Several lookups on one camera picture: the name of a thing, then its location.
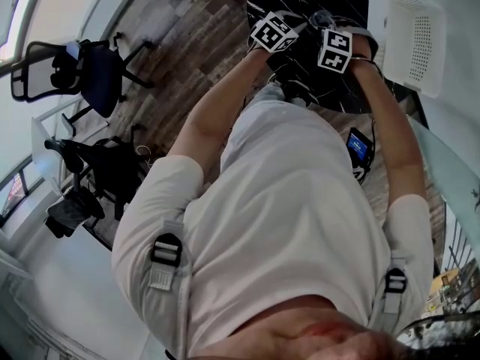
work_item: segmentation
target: black buckle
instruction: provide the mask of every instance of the black buckle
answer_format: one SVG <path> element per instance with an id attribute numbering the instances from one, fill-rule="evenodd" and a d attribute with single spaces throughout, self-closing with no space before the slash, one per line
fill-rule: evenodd
<path id="1" fill-rule="evenodd" d="M 172 233 L 158 236 L 151 249 L 152 262 L 178 268 L 182 258 L 182 242 Z"/>
<path id="2" fill-rule="evenodd" d="M 403 280 L 392 279 L 393 277 L 403 278 Z M 392 283 L 396 283 L 396 284 L 400 283 L 402 284 L 402 287 L 392 288 L 391 287 Z M 407 277 L 405 276 L 404 271 L 402 271 L 399 268 L 393 268 L 387 272 L 387 275 L 385 276 L 385 292 L 386 293 L 404 293 L 406 289 L 407 289 Z"/>

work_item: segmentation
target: table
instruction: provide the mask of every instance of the table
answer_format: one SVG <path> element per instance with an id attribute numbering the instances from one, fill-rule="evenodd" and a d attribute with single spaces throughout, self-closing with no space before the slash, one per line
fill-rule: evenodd
<path id="1" fill-rule="evenodd" d="M 291 11 L 307 21 L 320 10 L 329 11 L 337 26 L 367 27 L 368 0 L 247 0 L 251 28 L 270 11 Z M 309 24 L 288 50 L 268 60 L 285 95 L 338 112 L 370 113 L 362 88 L 352 73 L 347 70 L 342 75 L 317 66 L 320 45 L 320 30 Z M 398 101 L 410 93 L 401 85 L 387 83 Z"/>

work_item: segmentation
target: shirt sleeve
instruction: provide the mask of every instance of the shirt sleeve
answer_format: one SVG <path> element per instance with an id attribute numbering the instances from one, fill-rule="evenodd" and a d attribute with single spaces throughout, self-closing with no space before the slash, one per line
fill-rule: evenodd
<path id="1" fill-rule="evenodd" d="M 150 169 L 118 226 L 112 249 L 113 274 L 144 321 L 152 245 L 164 220 L 181 219 L 202 185 L 203 171 L 195 160 L 186 156 L 161 158 Z"/>
<path id="2" fill-rule="evenodd" d="M 384 231 L 390 248 L 406 257 L 409 284 L 404 325 L 420 317 L 434 276 L 434 246 L 430 210 L 424 198 L 406 195 L 394 201 L 387 212 Z"/>

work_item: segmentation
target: black office chair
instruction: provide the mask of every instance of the black office chair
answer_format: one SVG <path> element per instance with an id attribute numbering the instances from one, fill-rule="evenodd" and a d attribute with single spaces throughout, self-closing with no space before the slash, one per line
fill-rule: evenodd
<path id="1" fill-rule="evenodd" d="M 95 145 L 85 145 L 71 140 L 50 139 L 45 148 L 61 155 L 67 169 L 74 174 L 74 188 L 80 191 L 81 180 L 93 171 L 95 197 L 105 197 L 115 204 L 115 219 L 120 220 L 125 204 L 131 202 L 142 184 L 140 176 L 146 172 L 140 162 L 162 155 L 138 155 L 134 148 L 134 132 L 140 126 L 131 129 L 130 142 L 123 142 L 118 137 L 103 139 Z"/>
<path id="2" fill-rule="evenodd" d="M 75 136 L 74 123 L 91 110 L 104 118 L 110 117 L 118 102 L 126 100 L 122 94 L 122 78 L 126 77 L 144 88 L 151 89 L 153 82 L 145 82 L 127 70 L 127 66 L 143 48 L 152 48 L 150 41 L 140 44 L 125 60 L 119 54 L 117 40 L 115 50 L 108 40 L 79 43 L 76 60 L 68 53 L 67 46 L 34 41 L 27 46 L 25 58 L 12 67 L 11 92 L 17 101 L 32 103 L 52 95 L 83 96 L 89 104 L 70 118 L 62 115 L 64 125 Z"/>

